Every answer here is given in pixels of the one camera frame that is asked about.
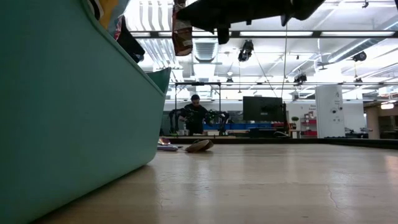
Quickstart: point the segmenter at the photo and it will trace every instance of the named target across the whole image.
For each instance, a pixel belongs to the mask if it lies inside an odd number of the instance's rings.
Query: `clothing item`
[[[87,0],[99,23],[117,40],[121,30],[121,16],[130,0]]]
[[[127,29],[124,16],[121,16],[121,21],[121,33],[117,42],[136,63],[141,62],[144,59],[145,50]]]

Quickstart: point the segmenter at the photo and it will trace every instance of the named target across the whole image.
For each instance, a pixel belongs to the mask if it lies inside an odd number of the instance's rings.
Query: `potted plant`
[[[294,117],[292,117],[292,121],[294,122],[294,125],[292,126],[292,129],[296,129],[297,128],[297,125],[296,125],[296,122],[299,120],[300,118],[298,118],[298,117],[296,117],[296,116],[294,116]]]

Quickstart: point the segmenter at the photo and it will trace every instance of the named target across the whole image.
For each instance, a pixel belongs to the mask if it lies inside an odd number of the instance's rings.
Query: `overhead camera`
[[[307,75],[306,74],[300,74],[294,77],[294,82],[295,83],[303,83],[307,81]]]
[[[362,81],[362,78],[357,78],[357,76],[355,76],[354,82],[355,83],[362,83],[363,81]]]
[[[353,60],[354,62],[363,62],[366,60],[368,56],[366,55],[365,52],[361,52],[359,54],[354,55]]]
[[[251,57],[251,52],[254,50],[253,42],[251,40],[245,40],[243,47],[238,55],[240,62],[246,62]]]
[[[233,83],[233,82],[234,82],[234,80],[232,80],[232,78],[231,78],[231,77],[229,77],[229,78],[227,78],[227,79],[226,79],[226,82],[228,82],[228,83]]]
[[[365,4],[362,6],[363,9],[366,9],[369,6],[368,0],[365,0]]]

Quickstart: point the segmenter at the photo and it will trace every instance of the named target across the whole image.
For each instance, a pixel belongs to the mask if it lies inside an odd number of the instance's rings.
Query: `snack bag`
[[[192,52],[192,26],[189,21],[177,19],[177,12],[185,8],[186,0],[174,0],[172,18],[172,40],[176,56],[186,56]]]

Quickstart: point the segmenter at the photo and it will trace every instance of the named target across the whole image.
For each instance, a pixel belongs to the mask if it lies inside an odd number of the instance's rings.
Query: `red shelf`
[[[302,124],[317,124],[316,119],[308,119],[308,122],[302,122]]]
[[[303,135],[303,136],[317,136],[318,132],[317,131],[303,131],[303,132],[301,132],[301,135]]]

